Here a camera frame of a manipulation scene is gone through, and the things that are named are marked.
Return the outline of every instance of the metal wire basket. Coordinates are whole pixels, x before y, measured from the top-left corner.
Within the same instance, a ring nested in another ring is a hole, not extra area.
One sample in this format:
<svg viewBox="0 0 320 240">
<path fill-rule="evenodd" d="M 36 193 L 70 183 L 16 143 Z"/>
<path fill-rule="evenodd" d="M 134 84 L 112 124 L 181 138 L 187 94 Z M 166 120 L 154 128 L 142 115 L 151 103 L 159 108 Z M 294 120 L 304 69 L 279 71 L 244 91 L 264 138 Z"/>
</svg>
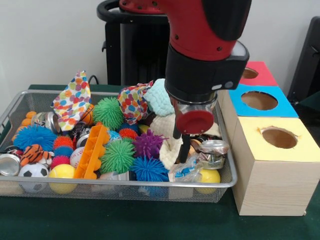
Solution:
<svg viewBox="0 0 320 240">
<path fill-rule="evenodd" d="M 11 139 L 27 112 L 50 112 L 52 110 L 50 104 L 59 93 L 60 91 L 55 90 L 27 90 L 17 94 L 0 117 L 0 151 L 12 145 Z M 105 97 L 117 95 L 113 92 L 92 92 L 92 103 L 97 104 Z M 228 141 L 218 103 L 214 116 L 215 121 L 219 124 L 222 139 Z M 219 170 L 219 173 L 221 183 L 0 176 L 0 196 L 217 203 L 227 188 L 234 186 L 237 182 L 237 172 L 230 150 L 227 153 L 224 167 Z M 56 188 L 61 190 L 58 192 L 63 192 L 68 188 L 74 190 L 67 194 L 59 194 L 52 191 L 50 184 L 55 184 Z"/>
</svg>

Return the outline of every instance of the green spiky ball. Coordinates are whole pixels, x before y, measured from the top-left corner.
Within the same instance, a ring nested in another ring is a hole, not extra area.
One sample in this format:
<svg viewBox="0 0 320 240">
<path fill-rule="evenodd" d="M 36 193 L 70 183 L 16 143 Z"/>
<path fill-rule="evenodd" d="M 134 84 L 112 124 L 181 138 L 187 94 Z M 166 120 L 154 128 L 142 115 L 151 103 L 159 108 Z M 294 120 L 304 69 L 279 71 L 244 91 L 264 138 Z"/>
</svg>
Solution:
<svg viewBox="0 0 320 240">
<path fill-rule="evenodd" d="M 101 122 L 104 126 L 114 131 L 124 122 L 124 115 L 115 97 L 106 97 L 94 106 L 93 120 Z"/>
<path fill-rule="evenodd" d="M 123 174 L 129 171 L 134 162 L 135 146 L 127 141 L 111 142 L 102 156 L 100 172 L 102 174 L 117 172 Z"/>
</svg>

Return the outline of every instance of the green tablecloth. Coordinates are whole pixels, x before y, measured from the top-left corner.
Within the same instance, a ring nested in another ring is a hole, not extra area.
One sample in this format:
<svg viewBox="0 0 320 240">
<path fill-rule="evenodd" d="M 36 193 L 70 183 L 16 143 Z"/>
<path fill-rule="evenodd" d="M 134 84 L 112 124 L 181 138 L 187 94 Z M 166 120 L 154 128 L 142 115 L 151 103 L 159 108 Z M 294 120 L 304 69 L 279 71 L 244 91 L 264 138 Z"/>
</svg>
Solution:
<svg viewBox="0 0 320 240">
<path fill-rule="evenodd" d="M 31 89 L 63 90 L 62 85 Z M 91 86 L 118 92 L 119 86 Z M 214 203 L 0 197 L 10 239 L 320 239 L 320 189 L 302 217 L 239 216 L 229 189 Z"/>
</svg>

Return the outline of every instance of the orange spiky ball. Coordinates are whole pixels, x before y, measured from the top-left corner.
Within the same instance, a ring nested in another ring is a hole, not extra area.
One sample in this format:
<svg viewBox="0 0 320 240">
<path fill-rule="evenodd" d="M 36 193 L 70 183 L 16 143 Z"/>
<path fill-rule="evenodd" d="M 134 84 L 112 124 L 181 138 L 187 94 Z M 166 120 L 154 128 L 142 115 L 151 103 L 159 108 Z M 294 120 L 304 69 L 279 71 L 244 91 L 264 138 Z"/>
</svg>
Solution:
<svg viewBox="0 0 320 240">
<path fill-rule="evenodd" d="M 72 142 L 71 138 L 68 136 L 58 136 L 54 143 L 53 143 L 53 149 L 56 149 L 58 147 L 70 147 L 74 150 L 74 143 Z"/>
<path fill-rule="evenodd" d="M 124 128 L 124 129 L 121 129 L 119 131 L 119 134 L 122 138 L 129 138 L 129 139 L 132 139 L 132 140 L 135 140 L 136 137 L 138 137 L 138 134 L 130 129 L 130 128 Z"/>
</svg>

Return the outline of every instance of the cardboard hole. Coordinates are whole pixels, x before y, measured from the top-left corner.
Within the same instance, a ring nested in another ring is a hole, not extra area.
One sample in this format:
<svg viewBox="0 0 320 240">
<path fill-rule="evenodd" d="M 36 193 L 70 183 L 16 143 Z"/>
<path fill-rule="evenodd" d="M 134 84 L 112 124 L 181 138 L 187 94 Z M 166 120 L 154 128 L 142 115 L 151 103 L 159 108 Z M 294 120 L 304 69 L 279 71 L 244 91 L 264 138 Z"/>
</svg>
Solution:
<svg viewBox="0 0 320 240">
<path fill-rule="evenodd" d="M 297 145 L 296 136 L 283 128 L 267 128 L 262 132 L 264 140 L 277 148 L 291 149 Z"/>
<path fill-rule="evenodd" d="M 258 75 L 259 73 L 256 70 L 246 67 L 243 71 L 242 77 L 244 79 L 255 79 L 256 77 L 258 77 Z"/>
<path fill-rule="evenodd" d="M 241 96 L 241 100 L 249 107 L 258 110 L 271 110 L 278 106 L 278 101 L 272 95 L 261 91 L 248 91 Z"/>
</svg>

